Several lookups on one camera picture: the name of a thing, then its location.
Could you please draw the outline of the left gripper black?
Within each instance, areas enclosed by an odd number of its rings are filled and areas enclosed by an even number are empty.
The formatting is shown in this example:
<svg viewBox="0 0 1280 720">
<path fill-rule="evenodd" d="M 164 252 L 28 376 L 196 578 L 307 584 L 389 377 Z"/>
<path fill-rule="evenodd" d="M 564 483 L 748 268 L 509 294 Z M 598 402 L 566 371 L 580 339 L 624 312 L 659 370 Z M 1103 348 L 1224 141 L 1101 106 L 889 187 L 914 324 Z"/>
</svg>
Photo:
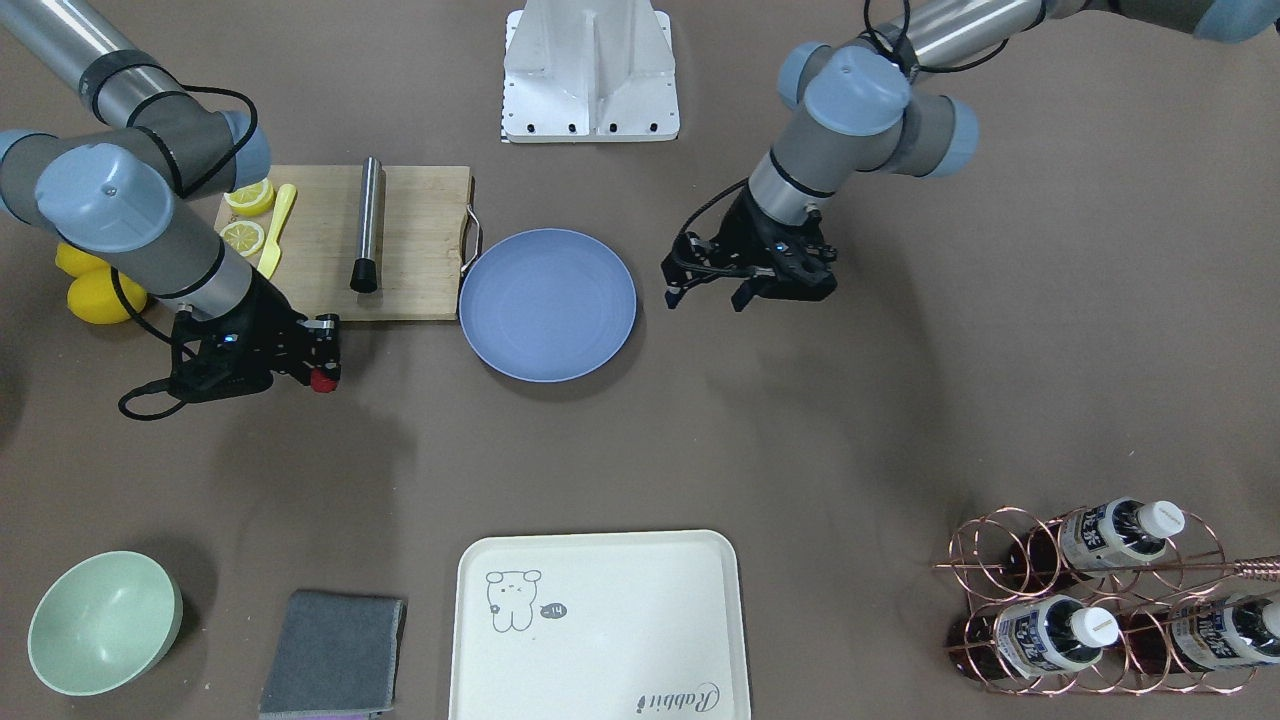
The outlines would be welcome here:
<svg viewBox="0 0 1280 720">
<path fill-rule="evenodd" d="M 704 240 L 690 225 L 709 208 L 733 195 L 718 233 Z M 664 301 L 676 309 L 684 296 L 717 279 L 740 279 L 732 307 L 741 313 L 762 299 L 820 301 L 837 288 L 829 269 L 838 252 L 820 232 L 820 211 L 805 211 L 800 225 L 785 225 L 759 208 L 744 186 L 730 186 L 704 202 L 681 225 L 671 251 L 660 263 L 666 278 Z"/>
</svg>

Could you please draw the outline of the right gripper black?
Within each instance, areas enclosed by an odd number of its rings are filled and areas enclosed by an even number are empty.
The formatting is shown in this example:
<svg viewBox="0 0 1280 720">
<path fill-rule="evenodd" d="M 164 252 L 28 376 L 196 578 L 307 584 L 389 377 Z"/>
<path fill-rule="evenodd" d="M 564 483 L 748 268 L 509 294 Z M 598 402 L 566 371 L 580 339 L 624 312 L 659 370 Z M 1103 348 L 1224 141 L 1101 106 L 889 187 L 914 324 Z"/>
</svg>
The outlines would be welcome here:
<svg viewBox="0 0 1280 720">
<path fill-rule="evenodd" d="M 332 393 L 340 382 L 340 318 L 328 313 L 311 322 L 257 272 L 228 314 L 200 322 L 178 311 L 172 342 L 168 393 L 187 404 L 264 392 L 276 374 L 315 393 Z"/>
</svg>

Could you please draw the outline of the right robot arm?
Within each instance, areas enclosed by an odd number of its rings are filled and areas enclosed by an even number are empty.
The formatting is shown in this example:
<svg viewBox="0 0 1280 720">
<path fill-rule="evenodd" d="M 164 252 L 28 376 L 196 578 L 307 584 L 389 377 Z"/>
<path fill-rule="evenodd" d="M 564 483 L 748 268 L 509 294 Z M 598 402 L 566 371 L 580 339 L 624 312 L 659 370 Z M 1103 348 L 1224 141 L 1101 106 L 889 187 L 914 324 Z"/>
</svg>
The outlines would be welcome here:
<svg viewBox="0 0 1280 720">
<path fill-rule="evenodd" d="M 339 319 L 297 313 L 189 206 L 262 181 L 255 106 L 210 111 L 86 1 L 5 1 L 3 26 L 73 88 L 105 131 L 3 133 L 3 210 L 128 275 L 175 314 L 168 377 L 131 391 L 178 406 L 255 395 L 276 375 L 326 393 Z"/>
</svg>

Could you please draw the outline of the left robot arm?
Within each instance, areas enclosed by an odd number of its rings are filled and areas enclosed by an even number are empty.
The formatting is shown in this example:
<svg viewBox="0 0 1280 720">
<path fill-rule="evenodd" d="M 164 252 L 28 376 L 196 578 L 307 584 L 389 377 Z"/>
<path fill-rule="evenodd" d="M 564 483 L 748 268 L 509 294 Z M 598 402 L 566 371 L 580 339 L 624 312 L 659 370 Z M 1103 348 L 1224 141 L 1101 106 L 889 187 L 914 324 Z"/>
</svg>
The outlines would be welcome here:
<svg viewBox="0 0 1280 720">
<path fill-rule="evenodd" d="M 777 90 L 792 118 L 705 240 L 682 225 L 660 269 L 666 304 L 692 288 L 737 281 L 731 304 L 754 299 L 820 301 L 837 286 L 837 258 L 820 229 L 823 208 L 858 172 L 946 177 L 974 155 L 975 113 L 916 82 L 978 67 L 1007 41 L 1084 10 L 1238 44 L 1277 24 L 1275 1 L 925 1 L 841 46 L 804 44 L 780 69 Z"/>
</svg>

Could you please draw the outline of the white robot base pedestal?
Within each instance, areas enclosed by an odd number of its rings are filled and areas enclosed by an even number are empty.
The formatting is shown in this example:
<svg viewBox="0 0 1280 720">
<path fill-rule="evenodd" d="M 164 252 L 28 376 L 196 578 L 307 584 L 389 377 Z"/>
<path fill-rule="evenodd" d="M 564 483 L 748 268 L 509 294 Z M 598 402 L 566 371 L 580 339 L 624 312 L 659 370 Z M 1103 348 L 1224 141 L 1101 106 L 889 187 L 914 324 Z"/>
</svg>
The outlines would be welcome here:
<svg viewBox="0 0 1280 720">
<path fill-rule="evenodd" d="M 681 118 L 671 18 L 649 1 L 529 1 L 506 18 L 500 137 L 660 142 Z"/>
</svg>

